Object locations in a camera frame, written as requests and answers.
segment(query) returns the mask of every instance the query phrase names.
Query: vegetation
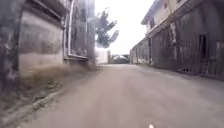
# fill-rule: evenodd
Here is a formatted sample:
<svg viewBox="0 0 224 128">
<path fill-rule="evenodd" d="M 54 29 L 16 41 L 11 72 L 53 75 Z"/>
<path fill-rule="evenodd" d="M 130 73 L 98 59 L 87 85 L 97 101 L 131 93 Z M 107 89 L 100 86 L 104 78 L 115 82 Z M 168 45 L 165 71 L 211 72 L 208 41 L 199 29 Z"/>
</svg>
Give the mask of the vegetation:
<svg viewBox="0 0 224 128">
<path fill-rule="evenodd" d="M 108 9 L 105 9 L 96 17 L 96 43 L 98 47 L 108 48 L 119 35 L 118 30 L 115 30 L 112 35 L 109 34 L 112 28 L 117 25 L 117 21 L 110 22 L 108 21 L 108 17 Z"/>
</svg>

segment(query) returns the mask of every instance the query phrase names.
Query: overcast sky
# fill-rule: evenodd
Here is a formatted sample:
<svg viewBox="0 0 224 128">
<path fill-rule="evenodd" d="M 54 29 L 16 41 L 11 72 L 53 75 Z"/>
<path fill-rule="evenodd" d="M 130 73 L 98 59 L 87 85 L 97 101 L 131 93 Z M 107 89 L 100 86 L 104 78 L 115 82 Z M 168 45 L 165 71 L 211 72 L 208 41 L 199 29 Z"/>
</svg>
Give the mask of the overcast sky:
<svg viewBox="0 0 224 128">
<path fill-rule="evenodd" d="M 144 38 L 146 27 L 141 21 L 154 0 L 95 0 L 96 13 L 110 8 L 110 20 L 117 20 L 120 31 L 118 39 L 111 45 L 112 54 L 127 54 Z"/>
</svg>

